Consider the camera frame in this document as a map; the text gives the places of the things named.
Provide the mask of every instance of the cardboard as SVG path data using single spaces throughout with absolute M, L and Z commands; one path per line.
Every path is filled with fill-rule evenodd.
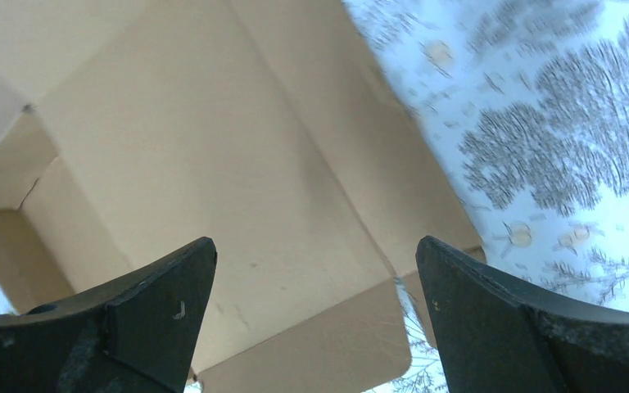
M 35 108 L 0 131 L 0 248 L 41 255 L 0 264 L 43 272 L 0 269 L 18 310 L 210 236 L 219 265 L 192 362 L 206 391 L 399 377 L 394 277 L 411 282 L 425 235 L 480 241 L 342 4 L 100 6 L 111 22 L 95 35 L 97 3 L 0 2 L 0 26 L 45 40 L 30 55 L 0 30 L 0 74 Z M 70 23 L 43 23 L 55 11 Z M 64 56 L 57 37 L 81 34 L 96 39 Z M 38 276 L 58 286 L 36 291 Z

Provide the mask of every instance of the bedsheet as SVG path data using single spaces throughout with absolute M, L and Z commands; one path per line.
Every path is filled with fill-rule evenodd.
M 629 0 L 343 2 L 487 263 L 629 311 Z M 444 391 L 432 367 L 375 391 Z

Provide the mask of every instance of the gray tree pattern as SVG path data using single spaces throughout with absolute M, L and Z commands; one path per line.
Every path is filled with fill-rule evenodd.
M 399 0 L 343 0 L 351 18 L 374 51 L 400 43 L 420 23 L 414 13 Z
M 524 55 L 552 53 L 560 39 L 593 30 L 602 8 L 600 0 L 504 0 L 478 18 L 467 49 L 477 60 L 507 45 Z
M 629 193 L 629 19 L 618 41 L 555 56 L 537 74 L 537 105 L 483 111 L 459 149 L 472 190 L 504 210 L 527 190 L 562 216 L 592 209 L 601 186 Z
M 413 355 L 413 361 L 409 371 L 402 377 L 391 381 L 395 393 L 446 393 L 448 391 L 445 374 L 440 364 L 440 355 L 426 338 L 425 329 L 420 322 L 416 310 L 415 299 L 406 291 L 404 283 L 396 279 L 397 293 L 401 309 L 404 313 L 406 336 L 409 338 L 409 347 Z M 371 389 L 365 393 L 375 393 L 377 389 Z
M 607 305 L 623 291 L 629 282 L 629 259 L 609 258 L 601 250 L 594 249 L 589 255 L 590 266 L 599 266 L 603 272 L 592 275 L 591 270 L 580 271 L 563 261 L 549 262 L 545 270 L 553 274 L 554 279 L 542 279 L 541 285 L 551 291 L 564 295 L 573 288 L 593 287 L 597 305 Z

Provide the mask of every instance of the floral fabric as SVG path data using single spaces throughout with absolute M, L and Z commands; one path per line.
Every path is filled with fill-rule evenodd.
M 344 4 L 488 264 L 629 311 L 629 0 Z

